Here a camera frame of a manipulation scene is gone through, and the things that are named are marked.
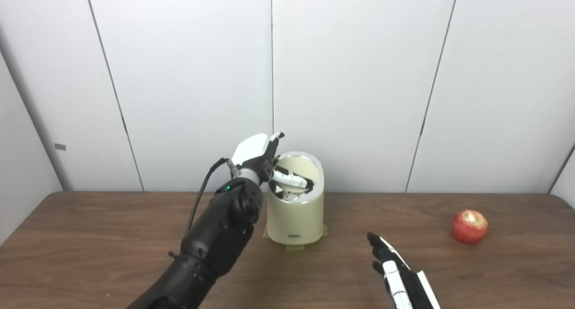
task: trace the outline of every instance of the black robotic arm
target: black robotic arm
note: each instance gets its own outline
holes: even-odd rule
[[[208,207],[181,240],[174,262],[128,309],[196,309],[218,278],[242,254],[259,219],[260,184],[272,176],[283,133],[255,135],[228,161],[232,179],[214,193]]]

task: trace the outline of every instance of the brown table surface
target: brown table surface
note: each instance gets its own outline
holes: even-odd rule
[[[207,204],[204,196],[200,210]],[[194,193],[60,192],[0,247],[0,308],[124,308],[178,251]],[[481,211],[478,245],[451,235]],[[442,309],[575,308],[575,211],[544,194],[327,194],[328,235],[305,250],[263,238],[265,209],[203,309],[392,309],[365,235],[425,270]]]

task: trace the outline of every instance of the cylindrical container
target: cylindrical container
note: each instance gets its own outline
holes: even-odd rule
[[[270,182],[267,198],[267,234],[280,244],[306,245],[323,235],[324,174],[317,158],[305,152],[288,152],[277,157],[277,165],[311,179],[312,190]],[[279,198],[274,185],[289,196]]]

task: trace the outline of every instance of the white wall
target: white wall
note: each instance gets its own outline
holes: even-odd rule
[[[273,0],[274,127],[326,189],[404,192],[453,0]]]
[[[197,190],[216,160],[271,133],[271,0],[92,4],[145,190]]]
[[[134,158],[146,190],[197,190],[275,130],[329,191],[547,192],[575,143],[571,2],[456,0],[421,137],[454,0],[92,0],[119,105],[88,0],[0,0],[0,48],[72,190],[141,190]]]
[[[456,0],[408,192],[546,193],[575,143],[573,0]]]
[[[575,208],[575,157],[570,157],[551,191]]]
[[[0,55],[0,245],[50,193],[61,190]]]
[[[66,188],[141,190],[88,0],[0,0],[0,45]]]

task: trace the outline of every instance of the apple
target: apple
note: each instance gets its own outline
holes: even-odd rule
[[[453,218],[453,234],[460,242],[478,243],[487,234],[487,219],[478,211],[466,209]]]

